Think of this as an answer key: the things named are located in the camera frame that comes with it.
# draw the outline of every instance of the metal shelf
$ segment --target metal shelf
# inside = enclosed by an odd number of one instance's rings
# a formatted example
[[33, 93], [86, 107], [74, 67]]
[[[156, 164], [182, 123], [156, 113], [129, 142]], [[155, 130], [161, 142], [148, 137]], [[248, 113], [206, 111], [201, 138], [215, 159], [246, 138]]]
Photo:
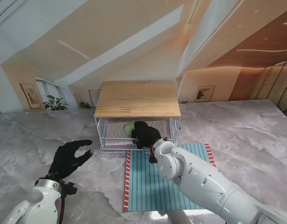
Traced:
[[150, 126], [158, 129], [161, 137], [167, 137], [169, 141], [176, 142], [180, 118], [95, 118], [101, 149], [107, 150], [148, 150], [138, 149], [134, 143], [136, 139], [131, 136], [109, 136], [107, 135], [108, 125], [124, 126], [131, 121], [145, 121]]

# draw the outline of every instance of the striped mat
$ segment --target striped mat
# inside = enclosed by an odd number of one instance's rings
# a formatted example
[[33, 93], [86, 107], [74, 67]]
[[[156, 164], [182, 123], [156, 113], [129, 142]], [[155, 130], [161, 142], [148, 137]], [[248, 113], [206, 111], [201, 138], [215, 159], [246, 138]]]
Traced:
[[[208, 144], [178, 144], [203, 160], [215, 165]], [[124, 211], [171, 211], [202, 209], [184, 196], [149, 163], [148, 151], [127, 151]]]

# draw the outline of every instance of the marble floor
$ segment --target marble floor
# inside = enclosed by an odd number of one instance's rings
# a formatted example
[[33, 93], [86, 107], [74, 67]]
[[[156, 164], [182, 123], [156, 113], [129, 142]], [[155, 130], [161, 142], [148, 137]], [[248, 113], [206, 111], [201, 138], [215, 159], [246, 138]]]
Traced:
[[[208, 143], [217, 167], [262, 203], [287, 211], [287, 118], [268, 100], [180, 105], [178, 143]], [[126, 152], [99, 149], [89, 110], [0, 115], [0, 223], [34, 182], [47, 174], [55, 151], [91, 139], [94, 155], [66, 181], [65, 224], [224, 224], [207, 210], [123, 213]]]

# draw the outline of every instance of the wooden tabletop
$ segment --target wooden tabletop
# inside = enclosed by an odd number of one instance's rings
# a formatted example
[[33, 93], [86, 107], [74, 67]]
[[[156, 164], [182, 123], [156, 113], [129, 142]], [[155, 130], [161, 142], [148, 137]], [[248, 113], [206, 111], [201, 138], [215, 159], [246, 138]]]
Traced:
[[180, 117], [173, 82], [104, 82], [96, 118]]

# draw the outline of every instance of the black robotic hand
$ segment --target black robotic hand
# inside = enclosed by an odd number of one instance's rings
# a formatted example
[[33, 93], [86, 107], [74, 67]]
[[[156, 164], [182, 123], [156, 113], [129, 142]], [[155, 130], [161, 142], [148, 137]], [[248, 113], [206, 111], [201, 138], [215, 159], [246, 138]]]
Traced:
[[67, 142], [60, 146], [55, 153], [54, 161], [51, 164], [48, 175], [57, 179], [63, 179], [76, 171], [78, 167], [84, 164], [92, 155], [93, 150], [87, 151], [84, 155], [76, 158], [75, 152], [82, 146], [89, 146], [91, 140], [79, 140]]
[[144, 121], [134, 122], [134, 128], [135, 129], [132, 131], [132, 138], [137, 139], [136, 146], [139, 149], [142, 149], [143, 147], [149, 148], [154, 145], [158, 139], [161, 139], [160, 132], [157, 129], [148, 126]]

